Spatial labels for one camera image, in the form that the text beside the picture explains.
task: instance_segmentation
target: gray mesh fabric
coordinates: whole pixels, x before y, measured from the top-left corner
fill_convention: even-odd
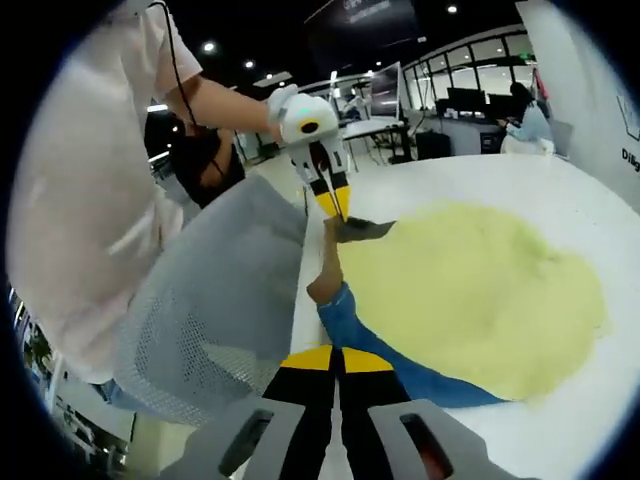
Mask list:
[[[168,245],[122,322],[120,387],[196,426],[263,393],[289,353],[305,224],[260,176],[204,209]]]

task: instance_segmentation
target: office room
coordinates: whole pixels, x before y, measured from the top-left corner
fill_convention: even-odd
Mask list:
[[[620,468],[640,97],[604,27],[550,0],[104,4],[34,66],[7,176],[33,451],[113,479]]]

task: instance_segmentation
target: computer screen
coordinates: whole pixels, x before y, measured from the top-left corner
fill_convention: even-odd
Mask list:
[[[399,118],[400,62],[376,72],[371,79],[371,116]]]
[[[483,90],[471,88],[448,88],[451,107],[458,112],[482,112],[487,107]]]
[[[517,117],[522,113],[518,112],[518,107],[511,95],[494,95],[492,93],[489,94],[487,112],[491,118],[496,120]]]
[[[371,65],[380,50],[422,36],[411,0],[333,0],[305,21],[320,73]]]

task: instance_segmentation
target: black cable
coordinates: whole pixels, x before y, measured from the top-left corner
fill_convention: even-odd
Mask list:
[[[194,127],[196,127],[196,131],[197,131],[197,128],[200,127],[200,125],[198,125],[198,122],[196,122],[196,117],[193,114],[193,110],[191,110],[191,105],[189,104],[189,100],[187,99],[187,94],[185,93],[184,87],[182,86],[180,73],[178,73],[178,65],[176,62],[176,50],[173,45],[173,29],[171,28],[171,19],[169,18],[169,8],[164,2],[153,2],[152,4],[149,5],[149,7],[154,7],[156,5],[159,5],[162,8],[162,11],[164,12],[164,19],[167,22],[167,32],[169,33],[169,48],[171,49],[171,63],[173,65],[173,73],[175,73],[176,75],[178,90],[180,90],[180,96],[182,97],[182,101],[184,102],[184,105],[185,107],[187,107],[187,111],[189,112],[191,123],[193,124]],[[214,167],[216,167],[216,170],[218,170],[218,173],[220,173],[221,181],[224,181],[225,174],[222,172],[217,162],[214,159],[211,159],[211,163],[213,164]]]

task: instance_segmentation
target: white table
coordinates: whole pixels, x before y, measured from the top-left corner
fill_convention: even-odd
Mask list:
[[[350,177],[350,213],[396,220],[443,200],[512,211],[557,247],[589,259],[613,332],[582,369],[539,404],[448,412],[487,442],[492,461],[518,476],[573,479],[604,453],[640,378],[640,216],[597,180],[555,157],[484,155],[427,160]],[[306,286],[320,271],[322,214],[311,209],[298,285],[292,351],[326,338]]]
[[[342,132],[344,141],[354,140],[360,137],[375,135],[387,131],[396,131],[403,127],[404,123],[394,118],[374,117],[369,120],[361,120],[347,124]]]

